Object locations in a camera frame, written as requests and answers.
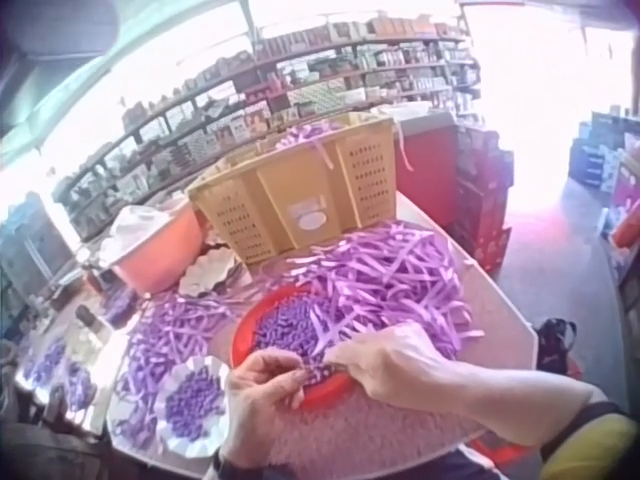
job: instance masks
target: hand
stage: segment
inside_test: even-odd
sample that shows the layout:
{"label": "hand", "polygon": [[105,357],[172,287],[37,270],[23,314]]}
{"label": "hand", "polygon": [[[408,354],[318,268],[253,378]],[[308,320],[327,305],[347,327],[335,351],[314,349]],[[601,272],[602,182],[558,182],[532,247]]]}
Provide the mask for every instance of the hand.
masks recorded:
{"label": "hand", "polygon": [[282,427],[279,413],[300,406],[307,375],[298,355],[275,348],[253,352],[232,370],[226,385],[229,435],[221,459],[239,468],[266,466]]}
{"label": "hand", "polygon": [[356,334],[327,350],[324,361],[346,368],[367,394],[402,408],[455,411],[456,362],[444,358],[417,324]]}

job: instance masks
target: table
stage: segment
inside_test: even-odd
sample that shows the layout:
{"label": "table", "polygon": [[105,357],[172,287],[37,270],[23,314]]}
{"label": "table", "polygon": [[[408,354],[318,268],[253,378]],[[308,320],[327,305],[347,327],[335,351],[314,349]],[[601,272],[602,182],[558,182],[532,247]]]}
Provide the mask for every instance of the table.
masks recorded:
{"label": "table", "polygon": [[[127,330],[115,331],[105,324],[99,331],[90,331],[75,316],[76,308],[81,304],[86,305],[94,314],[101,314],[100,296],[84,287],[58,313],[44,334],[34,341],[29,356],[37,361],[54,340],[64,338],[67,344],[65,355],[77,360],[89,370],[97,388],[89,408],[76,413],[67,412],[65,419],[81,432],[99,436],[104,428],[117,374],[118,362],[114,362],[114,359],[120,359],[124,354],[127,347]],[[22,359],[16,371],[16,387],[32,393],[36,404],[47,405],[52,387],[64,381],[64,361],[56,368],[52,380],[47,385],[34,385],[25,378],[26,364],[25,359]]]}
{"label": "table", "polygon": [[[403,220],[446,235],[401,194],[397,212]],[[474,325],[486,333],[484,338],[466,344],[461,359],[495,368],[534,368],[537,341],[531,327],[457,245],[454,254],[463,265],[461,281]],[[223,360],[229,358],[234,327],[226,326],[211,345],[211,352]],[[131,408],[113,396],[107,413],[110,430]],[[402,410],[374,402],[359,389],[332,409],[296,412],[284,421],[287,433],[276,445],[272,461],[286,461],[299,478],[308,480],[370,478],[403,470],[483,432],[480,425],[457,416]],[[162,451],[157,441],[145,451],[131,448],[117,436],[113,436],[112,443],[116,450],[141,462],[191,478],[201,478],[209,465],[206,459],[187,460]]]}

